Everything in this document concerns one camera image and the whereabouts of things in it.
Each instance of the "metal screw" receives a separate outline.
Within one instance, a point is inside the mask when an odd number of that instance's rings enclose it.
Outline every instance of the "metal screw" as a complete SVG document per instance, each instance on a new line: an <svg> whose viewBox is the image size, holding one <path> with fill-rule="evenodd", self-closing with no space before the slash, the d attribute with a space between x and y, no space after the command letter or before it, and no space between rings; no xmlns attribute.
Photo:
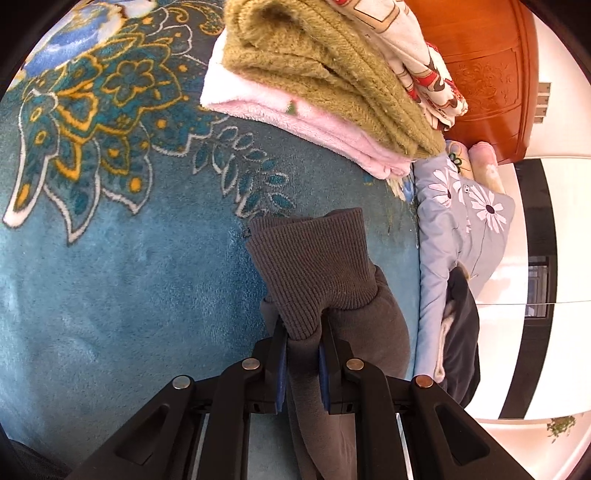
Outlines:
<svg viewBox="0 0 591 480"><path fill-rule="evenodd" d="M420 388L431 388L433 386L433 379L428 375L417 375L414 381Z"/></svg>
<svg viewBox="0 0 591 480"><path fill-rule="evenodd" d="M359 358L351 358L347 360L347 368L349 370L361 370L365 364Z"/></svg>
<svg viewBox="0 0 591 480"><path fill-rule="evenodd" d="M242 361L242 368L244 370L256 370L261 366L261 363L256 358L246 358Z"/></svg>
<svg viewBox="0 0 591 480"><path fill-rule="evenodd" d="M177 390L183 390L191 384L191 379L185 375L180 375L173 379L173 387Z"/></svg>

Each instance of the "gray knit fabric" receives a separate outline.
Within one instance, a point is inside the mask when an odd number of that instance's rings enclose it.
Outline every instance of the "gray knit fabric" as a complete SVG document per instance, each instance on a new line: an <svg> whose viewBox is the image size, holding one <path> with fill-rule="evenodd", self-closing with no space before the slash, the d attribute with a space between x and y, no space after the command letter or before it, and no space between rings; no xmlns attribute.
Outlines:
<svg viewBox="0 0 591 480"><path fill-rule="evenodd" d="M318 379L320 316L353 354L403 377L408 329L384 274L367 254L361 209L318 219L259 218L247 244L269 296L261 312L269 332L281 316L289 334L287 405L303 480L356 478L355 420L328 415Z"/></svg>

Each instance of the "white daisy print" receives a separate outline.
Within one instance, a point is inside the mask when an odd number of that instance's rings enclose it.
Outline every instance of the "white daisy print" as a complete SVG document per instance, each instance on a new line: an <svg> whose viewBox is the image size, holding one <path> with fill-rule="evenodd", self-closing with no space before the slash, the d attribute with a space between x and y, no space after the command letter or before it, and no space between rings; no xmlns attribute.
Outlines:
<svg viewBox="0 0 591 480"><path fill-rule="evenodd" d="M449 185L449 170L444 168L443 171L435 170L433 175L441 183L432 183L429 188L440 192L441 195L436 195L433 198L441 203L445 208L452 206L452 193Z"/></svg>
<svg viewBox="0 0 591 480"><path fill-rule="evenodd" d="M464 192L462 191L462 182L460 181L460 176L458 175L456 170L450 170L449 174L455 180L455 182L452 183L452 189L456 191L457 199L460 201L462 205L465 205Z"/></svg>
<svg viewBox="0 0 591 480"><path fill-rule="evenodd" d="M486 220L488 227L496 233L499 233L499 229L504 231L503 225L507 224L507 220L498 213L503 210L503 206L500 203L495 204L494 193L489 191L487 195L480 185L473 185L470 187L470 198L472 208L478 210L476 216L480 220Z"/></svg>

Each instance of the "orange wooden furniture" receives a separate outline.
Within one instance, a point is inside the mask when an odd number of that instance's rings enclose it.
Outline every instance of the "orange wooden furniture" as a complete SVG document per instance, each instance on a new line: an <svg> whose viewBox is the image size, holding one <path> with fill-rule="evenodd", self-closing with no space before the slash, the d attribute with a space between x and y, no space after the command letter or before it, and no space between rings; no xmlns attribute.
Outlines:
<svg viewBox="0 0 591 480"><path fill-rule="evenodd" d="M495 147L499 162L522 160L534 122L538 44L532 13L518 0L406 0L437 47L468 113L446 137Z"/></svg>

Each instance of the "paisley pattern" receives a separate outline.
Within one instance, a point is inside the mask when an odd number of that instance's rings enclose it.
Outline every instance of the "paisley pattern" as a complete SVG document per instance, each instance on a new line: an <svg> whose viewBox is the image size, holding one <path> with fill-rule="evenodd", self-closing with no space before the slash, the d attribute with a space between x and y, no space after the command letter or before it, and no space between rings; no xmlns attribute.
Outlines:
<svg viewBox="0 0 591 480"><path fill-rule="evenodd" d="M208 59L198 58L194 46L199 37L221 33L222 10L201 1L146 9L105 41L10 93L22 100L21 150L6 225L22 225L41 195L61 212L68 243L84 234L101 199L137 214L154 187L154 152L186 158L178 165L187 174L213 168L222 196L234 195L240 218L294 208L283 192L288 176L255 146L254 135L199 105Z"/></svg>

